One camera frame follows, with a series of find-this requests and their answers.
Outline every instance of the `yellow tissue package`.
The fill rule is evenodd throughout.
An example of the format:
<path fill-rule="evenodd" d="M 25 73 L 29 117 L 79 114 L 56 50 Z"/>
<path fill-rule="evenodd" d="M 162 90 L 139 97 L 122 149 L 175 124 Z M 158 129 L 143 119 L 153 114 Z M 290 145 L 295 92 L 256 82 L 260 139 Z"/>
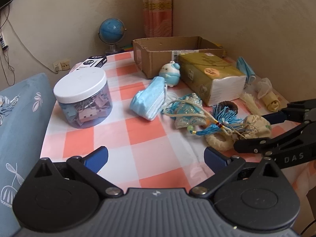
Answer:
<path fill-rule="evenodd" d="M 180 54 L 181 79 L 207 106 L 237 99 L 246 75 L 212 53 Z"/>

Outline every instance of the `table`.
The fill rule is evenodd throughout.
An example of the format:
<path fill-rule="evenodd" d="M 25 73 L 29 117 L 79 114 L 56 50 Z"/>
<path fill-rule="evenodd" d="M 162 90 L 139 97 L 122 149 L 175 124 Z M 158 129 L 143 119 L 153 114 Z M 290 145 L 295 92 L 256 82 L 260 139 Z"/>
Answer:
<path fill-rule="evenodd" d="M 85 156 L 105 146 L 109 151 L 109 159 L 98 174 L 124 191 L 128 187 L 184 187 L 188 191 L 214 174 L 204 163 L 203 153 L 207 146 L 204 137 L 191 135 L 186 129 L 176 130 L 174 121 L 165 115 L 159 115 L 150 122 L 129 109 L 133 96 L 151 82 L 135 65 L 132 52 L 108 56 L 103 69 L 113 100 L 109 117 L 94 127 L 76 129 L 67 124 L 56 103 L 41 157 L 49 157 L 53 162 L 66 161 L 71 156 Z M 168 90 L 178 97 L 192 93 L 183 82 Z M 276 94 L 285 107 L 287 101 Z M 234 102 L 239 108 L 238 117 L 246 117 L 249 112 L 243 103 L 240 100 Z M 269 113 L 260 101 L 256 103 L 264 114 Z M 296 125 L 290 121 L 273 125 L 272 135 L 278 136 Z M 223 154 L 230 157 L 238 153 L 229 150 Z M 261 159 L 259 154 L 241 156 L 249 162 Z M 307 192 L 316 185 L 315 162 L 283 169 L 283 172 L 301 201 L 307 200 Z M 304 215 L 310 217 L 310 207 L 307 210 Z M 300 228 L 303 229 L 312 221 L 306 220 Z"/>

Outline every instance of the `curtain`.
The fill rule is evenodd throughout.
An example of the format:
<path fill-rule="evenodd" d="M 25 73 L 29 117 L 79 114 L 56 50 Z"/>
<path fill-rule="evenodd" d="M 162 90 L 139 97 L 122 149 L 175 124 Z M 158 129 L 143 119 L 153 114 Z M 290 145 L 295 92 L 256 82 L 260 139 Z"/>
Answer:
<path fill-rule="evenodd" d="M 143 0 L 146 37 L 172 36 L 172 0 Z"/>

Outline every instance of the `wall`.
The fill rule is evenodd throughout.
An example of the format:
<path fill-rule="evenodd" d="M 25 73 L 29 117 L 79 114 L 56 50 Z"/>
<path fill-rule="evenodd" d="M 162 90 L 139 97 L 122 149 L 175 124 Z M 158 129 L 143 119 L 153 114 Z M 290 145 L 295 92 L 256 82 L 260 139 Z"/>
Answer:
<path fill-rule="evenodd" d="M 53 69 L 53 62 L 59 59 L 69 58 L 74 65 L 89 56 L 104 54 L 107 45 L 97 33 L 102 21 L 112 17 L 121 19 L 127 28 L 121 45 L 144 37 L 142 0 L 14 0 L 9 20 L 27 49 Z M 68 73 L 54 74 L 36 61 L 13 29 L 8 23 L 3 27 L 17 82 L 45 72 L 54 85 Z M 12 82 L 12 73 L 6 72 Z M 0 90 L 7 86 L 0 69 Z"/>
<path fill-rule="evenodd" d="M 290 101 L 316 98 L 316 0 L 173 0 L 173 34 L 243 56 Z"/>

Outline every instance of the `cord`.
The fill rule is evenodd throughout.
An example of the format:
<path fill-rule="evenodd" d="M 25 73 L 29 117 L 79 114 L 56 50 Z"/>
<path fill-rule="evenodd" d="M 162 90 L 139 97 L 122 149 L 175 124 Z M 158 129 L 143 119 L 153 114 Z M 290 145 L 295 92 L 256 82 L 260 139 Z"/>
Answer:
<path fill-rule="evenodd" d="M 7 22 L 8 18 L 9 18 L 9 15 L 10 15 L 10 5 L 9 5 L 8 7 L 9 7 L 9 12 L 8 12 L 7 18 L 5 19 L 4 23 L 1 25 L 0 29 L 4 26 L 4 24 Z"/>
<path fill-rule="evenodd" d="M 3 64 L 2 64 L 2 59 L 1 59 L 1 56 L 0 56 L 0 63 L 1 63 L 1 67 L 2 67 L 2 70 L 3 70 L 3 73 L 4 73 L 4 76 L 5 76 L 5 80 L 7 81 L 7 84 L 8 84 L 8 86 L 13 86 L 14 84 L 15 84 L 15 73 L 14 73 L 14 67 L 12 67 L 11 65 L 10 65 L 10 63 L 9 63 L 9 60 L 10 60 L 10 58 L 9 58 L 9 48 L 7 48 L 7 57 L 5 56 L 5 53 L 4 53 L 4 51 L 2 50 L 2 53 L 3 53 L 3 55 L 4 55 L 4 60 L 6 61 L 6 63 L 8 64 L 8 69 L 13 73 L 13 84 L 9 84 L 9 81 L 8 81 L 8 78 L 7 78 L 7 75 L 6 75 L 6 73 L 5 73 L 5 71 L 4 71 L 4 66 L 3 66 Z"/>
<path fill-rule="evenodd" d="M 303 233 L 305 233 L 306 230 L 307 230 L 308 228 L 310 228 L 310 227 L 312 226 L 312 224 L 314 224 L 315 222 L 316 222 L 316 219 L 315 219 L 313 222 L 311 222 L 308 226 L 306 226 L 306 228 L 301 232 L 300 235 L 303 235 Z"/>
<path fill-rule="evenodd" d="M 8 18 L 9 18 L 9 14 L 10 14 L 10 5 L 9 5 L 9 11 L 8 11 L 7 18 L 4 21 L 4 23 L 1 25 L 0 30 L 2 29 L 4 24 L 7 22 Z M 5 77 L 5 80 L 7 81 L 8 86 L 13 86 L 15 84 L 15 72 L 14 72 L 15 69 L 9 63 L 10 62 L 9 48 L 7 48 L 7 56 L 5 55 L 4 50 L 2 50 L 2 53 L 3 53 L 3 56 L 4 56 L 4 60 L 8 64 L 8 70 L 10 70 L 13 73 L 13 84 L 10 85 L 10 83 L 9 83 L 9 80 L 8 80 L 7 74 L 5 73 L 4 66 L 3 66 L 3 63 L 2 63 L 2 59 L 1 59 L 1 56 L 0 56 L 0 64 L 1 64 L 1 67 L 2 67 L 2 70 L 3 70 L 3 73 L 4 73 L 4 77 Z"/>
<path fill-rule="evenodd" d="M 13 31 L 13 33 L 15 34 L 15 36 L 17 37 L 17 39 L 19 40 L 20 44 L 21 44 L 21 45 L 24 47 L 24 49 L 29 53 L 29 55 L 31 55 L 34 60 L 36 60 L 39 64 L 41 64 L 42 66 L 44 66 L 44 67 L 46 67 L 47 69 L 49 69 L 51 72 L 53 72 L 53 73 L 55 73 L 55 74 L 58 74 L 58 72 L 56 72 L 56 71 L 50 69 L 49 67 L 45 66 L 45 64 L 43 64 L 38 58 L 36 58 L 36 57 L 30 52 L 30 50 L 24 45 L 24 43 L 21 41 L 21 39 L 20 39 L 20 37 L 18 36 L 18 34 L 15 32 L 15 30 L 14 30 L 14 28 L 13 28 L 13 26 L 12 26 L 10 20 L 8 20 L 8 23 L 9 23 L 9 25 L 11 26 L 12 31 Z"/>

